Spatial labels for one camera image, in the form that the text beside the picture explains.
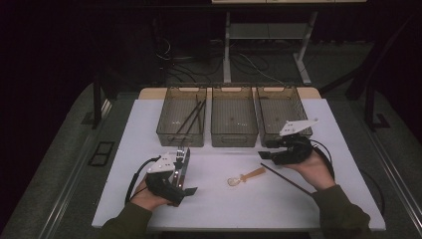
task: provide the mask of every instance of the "dark background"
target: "dark background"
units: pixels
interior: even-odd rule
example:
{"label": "dark background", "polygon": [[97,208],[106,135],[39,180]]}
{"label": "dark background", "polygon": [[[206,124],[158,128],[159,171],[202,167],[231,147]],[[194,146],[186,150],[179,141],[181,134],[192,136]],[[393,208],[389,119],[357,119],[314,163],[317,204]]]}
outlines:
{"label": "dark background", "polygon": [[[419,12],[373,78],[422,142],[422,109],[415,98],[418,88],[414,87],[420,85],[422,67],[419,2],[369,0],[363,7],[321,11],[313,41],[373,42],[370,69],[390,36],[410,15]],[[0,1],[0,231],[73,102],[95,75],[101,77],[105,94],[111,99],[119,91],[160,86],[163,78],[159,68],[163,66],[154,55],[160,36],[206,61],[209,40],[221,39],[224,33],[224,13],[158,16],[99,12],[87,16],[78,4],[69,0]],[[254,21],[260,18],[250,16]]]}

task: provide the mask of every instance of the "transparent plastic bin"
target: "transparent plastic bin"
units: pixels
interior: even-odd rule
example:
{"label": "transparent plastic bin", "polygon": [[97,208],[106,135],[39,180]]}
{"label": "transparent plastic bin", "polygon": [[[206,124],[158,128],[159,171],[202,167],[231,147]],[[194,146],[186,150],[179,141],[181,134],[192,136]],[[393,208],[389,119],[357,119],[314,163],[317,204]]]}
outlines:
{"label": "transparent plastic bin", "polygon": [[252,88],[213,87],[211,139],[214,147],[254,147],[258,137]]}
{"label": "transparent plastic bin", "polygon": [[[296,87],[257,87],[255,106],[262,146],[266,146],[268,140],[280,139],[280,131],[287,120],[308,119]],[[306,137],[312,134],[310,127],[300,132]]]}
{"label": "transparent plastic bin", "polygon": [[204,145],[207,89],[167,89],[156,133],[162,146]]}

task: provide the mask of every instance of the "gray floor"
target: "gray floor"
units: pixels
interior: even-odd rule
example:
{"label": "gray floor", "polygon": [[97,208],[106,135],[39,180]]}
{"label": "gray floor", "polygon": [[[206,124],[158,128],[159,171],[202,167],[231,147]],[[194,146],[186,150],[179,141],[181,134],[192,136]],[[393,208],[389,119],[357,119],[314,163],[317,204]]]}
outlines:
{"label": "gray floor", "polygon": [[[313,81],[320,88],[336,80],[358,66],[371,49],[370,44],[345,43],[310,45],[304,58]],[[298,45],[292,43],[236,42],[232,46],[233,82],[290,82],[299,83],[300,77],[293,63],[292,52]],[[222,82],[222,55],[217,52],[209,63],[180,63],[190,70],[197,82]],[[257,74],[251,68],[248,57],[257,68],[272,79]],[[199,76],[204,73],[216,73]],[[167,82],[185,82],[190,77],[178,71],[170,71],[176,77]],[[391,176],[384,169],[385,158],[390,159],[402,176],[408,190],[418,204],[422,202],[419,172],[422,164],[421,144],[394,112],[388,101],[376,95],[375,112],[383,114],[391,128],[371,132],[362,122],[363,102],[349,102],[344,97],[348,84],[344,84],[323,97],[328,100],[338,125],[359,168],[379,184],[385,200],[384,218],[387,230],[376,232],[380,238],[421,238],[421,232],[412,221],[411,210],[403,203],[402,193],[397,190]],[[138,93],[121,93],[104,108],[104,120],[97,129],[87,124],[87,114],[93,110],[92,86],[86,88],[75,101],[54,142],[48,150],[36,175],[21,199],[1,238],[95,238],[99,229],[91,226],[100,200],[113,155],[123,133],[131,106]],[[104,167],[88,166],[87,162],[100,141],[114,141],[111,157]],[[363,174],[363,178],[381,208],[381,196],[376,184]],[[240,234],[215,234],[212,238],[239,238]],[[249,235],[248,238],[289,238],[279,234]],[[205,238],[190,235],[184,238]]]}

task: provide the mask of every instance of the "white table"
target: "white table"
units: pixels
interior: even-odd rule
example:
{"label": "white table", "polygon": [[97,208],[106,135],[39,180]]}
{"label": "white table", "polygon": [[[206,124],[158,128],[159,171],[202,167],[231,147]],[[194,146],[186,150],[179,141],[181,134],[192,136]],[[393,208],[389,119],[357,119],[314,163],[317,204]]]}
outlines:
{"label": "white table", "polygon": [[[110,170],[93,226],[102,227],[123,208],[133,174],[148,159],[175,153],[162,147],[155,133],[163,100],[135,101]],[[385,230],[385,222],[351,156],[332,112],[323,99],[304,99],[309,119],[318,118],[312,139],[323,143],[333,158],[336,182],[350,201],[360,206],[371,220],[372,230]],[[312,231],[319,229],[318,208],[305,193],[267,170],[236,187],[229,177],[260,167],[264,162],[305,189],[313,188],[295,171],[275,166],[258,155],[255,147],[215,148],[211,146],[211,102],[207,102],[204,147],[191,147],[185,188],[198,187],[179,207],[157,208],[148,224],[149,231]]]}

